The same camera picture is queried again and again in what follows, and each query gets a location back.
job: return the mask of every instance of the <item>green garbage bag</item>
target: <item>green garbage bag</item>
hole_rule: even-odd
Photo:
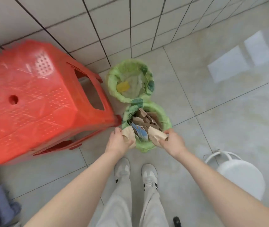
[[[163,131],[172,127],[170,119],[168,118],[168,116],[166,116],[165,111],[161,106],[150,101],[145,102],[143,101],[143,99],[138,98],[132,100],[130,106],[126,108],[123,114],[122,129],[126,128],[127,126],[130,126],[129,120],[136,113],[136,111],[139,110],[139,108],[143,108],[145,111],[148,112],[156,112]],[[141,152],[147,152],[155,148],[155,145],[152,143],[152,141],[145,141],[136,135],[135,138],[136,148],[139,149]]]
[[[119,93],[117,84],[127,81],[130,89]],[[129,59],[112,67],[106,76],[110,95],[122,103],[130,103],[133,99],[148,100],[155,89],[155,80],[150,69],[143,62]]]

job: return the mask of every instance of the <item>shoe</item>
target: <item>shoe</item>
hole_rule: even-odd
[[[157,189],[157,170],[152,164],[143,165],[141,174],[144,183],[144,190],[151,187],[155,187]]]
[[[127,158],[121,158],[117,164],[114,166],[114,176],[116,179],[116,183],[123,176],[130,176],[130,163]]]

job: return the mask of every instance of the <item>person's right hand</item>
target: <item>person's right hand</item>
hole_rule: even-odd
[[[178,160],[178,156],[182,152],[188,151],[185,147],[183,138],[179,136],[172,128],[164,131],[164,133],[169,134],[168,141],[159,140],[159,143],[168,152],[168,154]]]

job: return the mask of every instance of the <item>leg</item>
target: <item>leg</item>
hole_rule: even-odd
[[[140,227],[168,227],[160,195],[157,191],[157,170],[152,164],[142,167],[144,183],[144,206],[140,219]]]
[[[132,191],[129,160],[122,158],[114,167],[117,187],[104,206],[96,227],[132,227]]]

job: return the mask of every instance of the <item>stool hole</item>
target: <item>stool hole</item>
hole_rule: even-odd
[[[16,95],[11,95],[8,98],[8,101],[10,102],[10,104],[15,105],[18,103],[18,97]]]

